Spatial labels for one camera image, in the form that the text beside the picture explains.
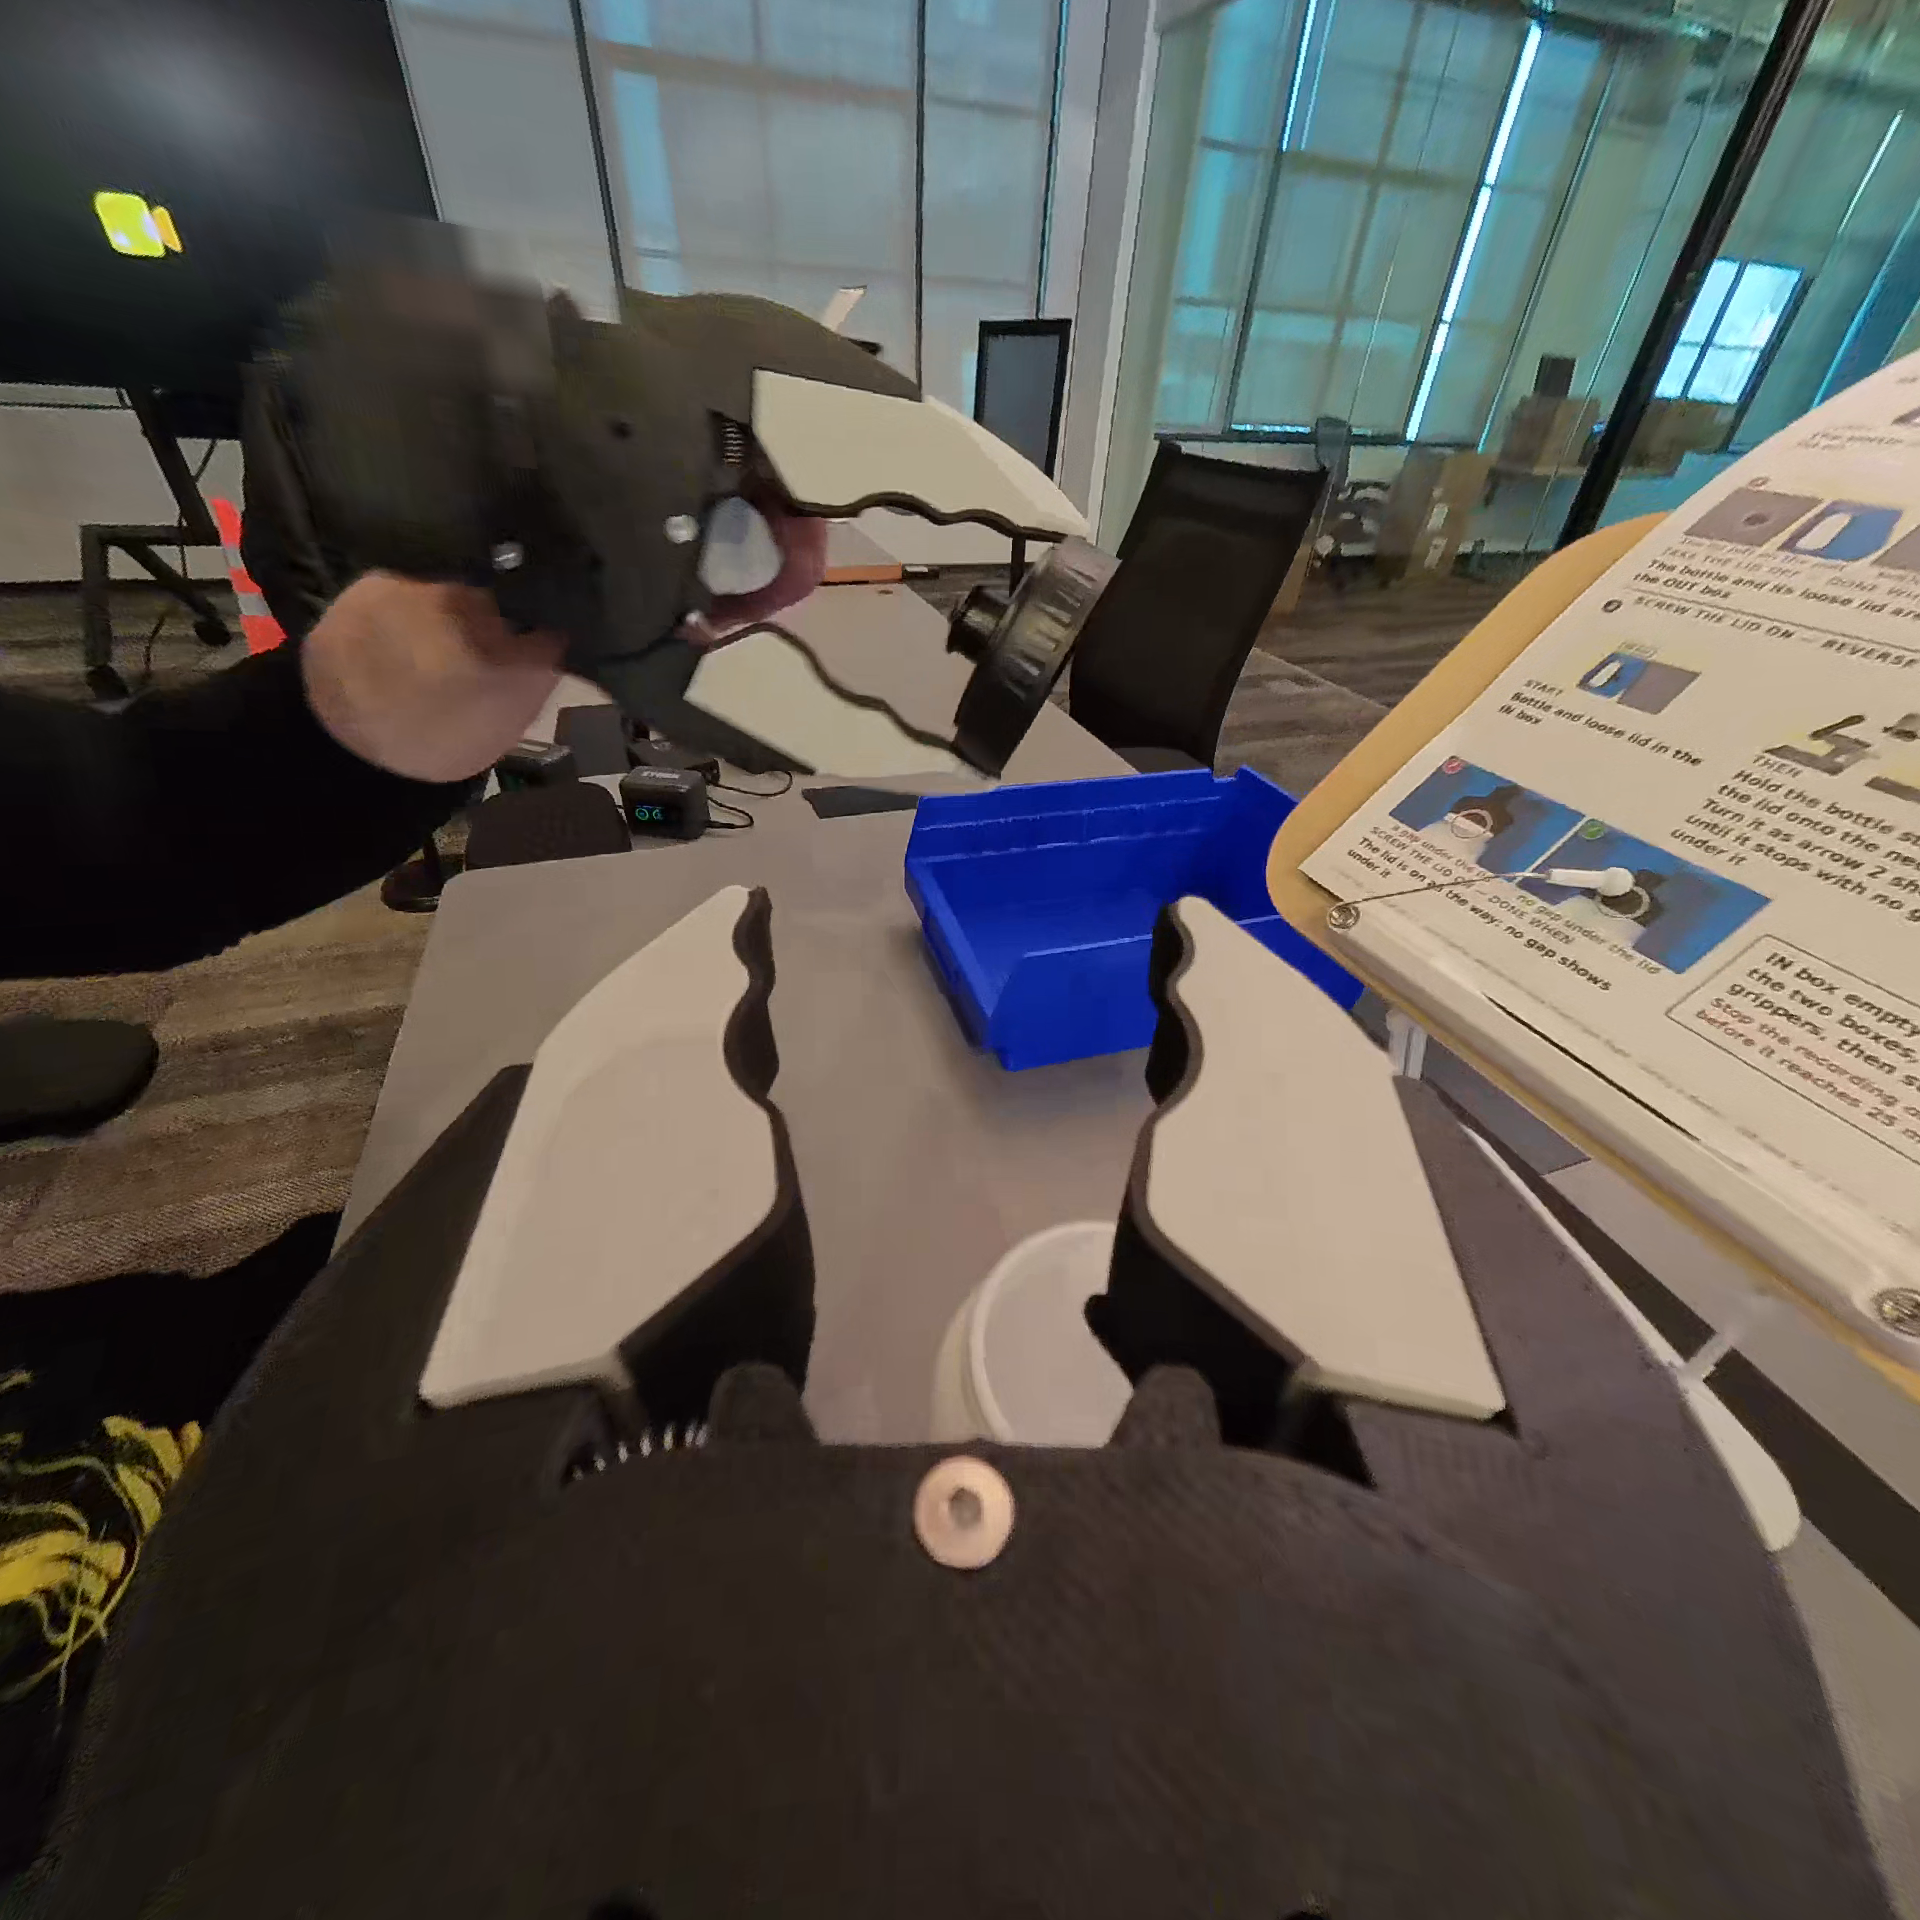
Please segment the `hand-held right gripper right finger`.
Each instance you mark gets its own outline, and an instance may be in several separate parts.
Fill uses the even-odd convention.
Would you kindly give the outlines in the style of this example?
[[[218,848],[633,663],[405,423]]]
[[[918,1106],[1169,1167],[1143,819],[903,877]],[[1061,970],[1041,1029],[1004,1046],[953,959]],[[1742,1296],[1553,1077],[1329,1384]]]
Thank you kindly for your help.
[[[1239,1449],[1314,1445],[1351,1405],[1485,1426],[1505,1387],[1402,1081],[1330,997],[1219,909],[1155,927],[1149,1115],[1098,1345],[1202,1378]]]

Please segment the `wooden display board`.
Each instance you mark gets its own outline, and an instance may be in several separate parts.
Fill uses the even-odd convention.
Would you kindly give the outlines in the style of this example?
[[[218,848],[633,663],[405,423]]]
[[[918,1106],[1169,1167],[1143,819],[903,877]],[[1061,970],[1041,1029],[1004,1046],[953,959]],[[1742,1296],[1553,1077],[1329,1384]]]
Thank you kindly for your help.
[[[1379,967],[1354,946],[1349,933],[1335,931],[1329,915],[1335,896],[1306,873],[1306,863],[1356,811],[1366,808],[1387,779],[1417,753],[1426,750],[1481,693],[1507,677],[1508,669],[1531,642],[1561,618],[1580,594],[1618,565],[1639,543],[1665,525],[1665,514],[1643,514],[1617,527],[1598,528],[1539,565],[1514,587],[1466,638],[1423,675],[1417,687],[1387,709],[1370,734],[1349,747],[1299,801],[1281,827],[1269,859],[1266,889],[1284,923],[1383,1001],[1385,1010],[1417,1026],[1426,1039],[1453,1051],[1487,1085],[1510,1096],[1549,1131],[1575,1145],[1586,1159],[1609,1168],[1677,1225],[1705,1242],[1718,1258],[1745,1274],[1745,1286],[1774,1301],[1794,1306],[1823,1337],[1852,1351],[1884,1376],[1906,1402],[1917,1402],[1916,1358],[1898,1357],[1887,1337],[1870,1336],[1852,1313],[1837,1313],[1829,1299],[1785,1272],[1777,1255],[1759,1249],[1756,1233],[1737,1229],[1730,1215],[1717,1216],[1698,1205],[1687,1186],[1687,1168],[1654,1159],[1660,1131],[1653,1113],[1636,1110],[1617,1091],[1599,1085],[1594,1069],[1561,1056],[1563,1070],[1581,1073],[1594,1098],[1607,1098],[1607,1113],[1580,1110],[1580,1089],[1549,1080],[1539,1063],[1522,1063],[1514,1041],[1497,1041],[1485,1025],[1469,1025],[1463,1010],[1445,1005],[1446,986],[1441,974],[1410,974],[1406,967]]]

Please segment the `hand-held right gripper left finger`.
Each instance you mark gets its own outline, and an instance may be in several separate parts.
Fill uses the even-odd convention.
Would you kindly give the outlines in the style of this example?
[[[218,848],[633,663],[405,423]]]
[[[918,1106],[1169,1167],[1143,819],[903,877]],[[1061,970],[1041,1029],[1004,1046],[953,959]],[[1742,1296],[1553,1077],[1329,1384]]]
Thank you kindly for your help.
[[[707,1421],[738,1365],[809,1376],[813,1255],[775,1104],[773,898],[729,885],[539,1042],[451,1286],[425,1406],[590,1385]]]

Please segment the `white bottle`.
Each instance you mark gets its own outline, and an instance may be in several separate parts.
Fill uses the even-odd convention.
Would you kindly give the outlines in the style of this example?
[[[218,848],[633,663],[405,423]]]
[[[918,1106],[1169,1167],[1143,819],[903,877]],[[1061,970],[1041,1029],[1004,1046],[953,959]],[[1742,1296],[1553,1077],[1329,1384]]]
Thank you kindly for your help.
[[[1102,1449],[1114,1438],[1134,1387],[1087,1325],[1114,1242],[1114,1224],[1070,1222],[1022,1240],[972,1287],[932,1363],[934,1443]]]

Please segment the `printed paper sheet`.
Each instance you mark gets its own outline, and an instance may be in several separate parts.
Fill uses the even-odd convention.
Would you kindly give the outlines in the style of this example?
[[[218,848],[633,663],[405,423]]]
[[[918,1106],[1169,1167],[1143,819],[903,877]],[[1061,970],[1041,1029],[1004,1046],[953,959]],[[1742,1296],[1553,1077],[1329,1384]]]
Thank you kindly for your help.
[[[1916,1368],[1917,371],[1609,561],[1297,871],[1329,946]]]

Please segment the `blue plastic bin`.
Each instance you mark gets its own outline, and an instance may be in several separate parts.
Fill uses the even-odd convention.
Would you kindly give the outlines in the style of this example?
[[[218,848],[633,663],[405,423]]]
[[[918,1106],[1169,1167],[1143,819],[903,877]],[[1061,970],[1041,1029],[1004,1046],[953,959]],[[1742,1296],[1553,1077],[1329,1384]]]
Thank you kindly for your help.
[[[923,799],[903,888],[967,1041],[1001,1070],[1143,1049],[1161,910],[1202,898],[1342,1010],[1363,995],[1276,910],[1271,847],[1293,799],[1259,773],[997,785]]]

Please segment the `person's left hand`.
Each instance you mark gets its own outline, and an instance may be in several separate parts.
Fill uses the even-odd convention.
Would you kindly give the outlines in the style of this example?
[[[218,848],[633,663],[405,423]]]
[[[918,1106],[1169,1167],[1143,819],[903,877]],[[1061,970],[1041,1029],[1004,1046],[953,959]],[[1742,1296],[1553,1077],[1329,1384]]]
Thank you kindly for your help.
[[[373,570],[299,641],[303,697],[357,759],[422,785],[479,778],[533,734],[570,637],[513,624],[491,590]]]

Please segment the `black yellow printed shirt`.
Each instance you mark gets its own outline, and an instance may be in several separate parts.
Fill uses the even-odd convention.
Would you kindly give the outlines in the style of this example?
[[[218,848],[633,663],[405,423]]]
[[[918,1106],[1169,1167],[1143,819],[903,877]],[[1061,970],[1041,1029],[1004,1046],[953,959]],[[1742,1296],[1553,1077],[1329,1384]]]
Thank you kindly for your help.
[[[39,1449],[25,1370],[3,1378],[3,1703],[63,1703],[106,1651],[159,1512],[204,1426],[103,1416],[82,1441]]]

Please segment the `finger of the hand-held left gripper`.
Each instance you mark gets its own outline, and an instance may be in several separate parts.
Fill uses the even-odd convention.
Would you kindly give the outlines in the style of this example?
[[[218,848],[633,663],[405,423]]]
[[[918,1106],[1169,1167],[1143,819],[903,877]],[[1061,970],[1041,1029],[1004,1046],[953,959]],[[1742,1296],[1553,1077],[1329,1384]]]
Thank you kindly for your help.
[[[759,369],[753,440],[794,511],[981,525],[1025,543],[1087,538],[1087,519],[1017,448],[942,401]]]
[[[711,651],[685,701],[826,782],[969,785],[953,750],[967,682],[934,616],[794,616]]]

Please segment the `orange traffic cone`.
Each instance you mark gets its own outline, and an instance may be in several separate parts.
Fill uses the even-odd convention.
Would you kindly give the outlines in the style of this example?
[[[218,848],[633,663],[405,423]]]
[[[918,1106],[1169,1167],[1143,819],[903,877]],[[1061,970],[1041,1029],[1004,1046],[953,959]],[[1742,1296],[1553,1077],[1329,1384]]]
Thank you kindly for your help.
[[[234,594],[247,654],[266,657],[283,645],[285,634],[244,561],[244,517],[227,496],[210,499],[209,514],[212,517],[214,536],[223,557],[227,581]]]

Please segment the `black office chair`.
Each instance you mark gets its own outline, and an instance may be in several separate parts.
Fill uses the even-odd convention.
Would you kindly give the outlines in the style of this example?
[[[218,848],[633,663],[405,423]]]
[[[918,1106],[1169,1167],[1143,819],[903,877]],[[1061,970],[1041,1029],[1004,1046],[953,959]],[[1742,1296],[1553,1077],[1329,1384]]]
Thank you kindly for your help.
[[[1212,770],[1241,671],[1329,488],[1157,446],[1117,567],[1068,666],[1068,713],[1134,773]]]

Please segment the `black screen stand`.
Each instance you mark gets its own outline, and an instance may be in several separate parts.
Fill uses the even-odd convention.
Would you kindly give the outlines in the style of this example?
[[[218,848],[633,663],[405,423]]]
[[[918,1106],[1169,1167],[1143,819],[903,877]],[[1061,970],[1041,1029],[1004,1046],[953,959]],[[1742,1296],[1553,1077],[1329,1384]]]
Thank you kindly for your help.
[[[178,552],[218,546],[219,528],[201,491],[204,469],[188,463],[183,441],[201,441],[214,451],[223,441],[241,441],[241,406],[235,399],[181,392],[123,390],[137,433],[146,443],[175,514],[163,525],[85,525],[81,528],[81,610],[82,666],[89,682],[111,677],[111,553],[127,557],[175,606],[193,616],[193,634],[209,650],[227,648],[234,637],[209,594],[163,549]]]

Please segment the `person's left forearm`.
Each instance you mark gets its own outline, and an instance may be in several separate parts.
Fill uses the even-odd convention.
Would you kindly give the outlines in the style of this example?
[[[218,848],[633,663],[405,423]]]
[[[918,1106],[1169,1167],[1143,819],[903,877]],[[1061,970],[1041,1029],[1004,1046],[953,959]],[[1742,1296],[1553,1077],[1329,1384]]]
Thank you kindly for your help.
[[[335,742],[285,642],[119,711],[3,697],[3,979],[173,970],[377,881],[468,801]]]

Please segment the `black wall screen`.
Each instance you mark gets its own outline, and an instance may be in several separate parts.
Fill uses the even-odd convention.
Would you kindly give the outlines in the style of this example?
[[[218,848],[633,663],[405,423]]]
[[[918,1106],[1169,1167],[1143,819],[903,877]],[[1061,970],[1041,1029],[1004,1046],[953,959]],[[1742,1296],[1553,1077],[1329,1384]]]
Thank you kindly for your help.
[[[333,240],[437,216],[389,6],[3,6],[4,385],[223,394]]]

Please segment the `black bottle lid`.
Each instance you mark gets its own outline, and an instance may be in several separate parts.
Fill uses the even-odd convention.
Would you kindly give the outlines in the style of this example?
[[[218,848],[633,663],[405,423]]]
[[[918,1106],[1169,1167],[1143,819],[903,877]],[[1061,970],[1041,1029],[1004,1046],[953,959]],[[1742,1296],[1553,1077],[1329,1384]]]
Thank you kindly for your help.
[[[953,711],[953,754],[997,779],[1068,671],[1073,650],[1117,562],[1062,539],[1013,587],[977,585],[949,618],[946,651],[972,666]]]

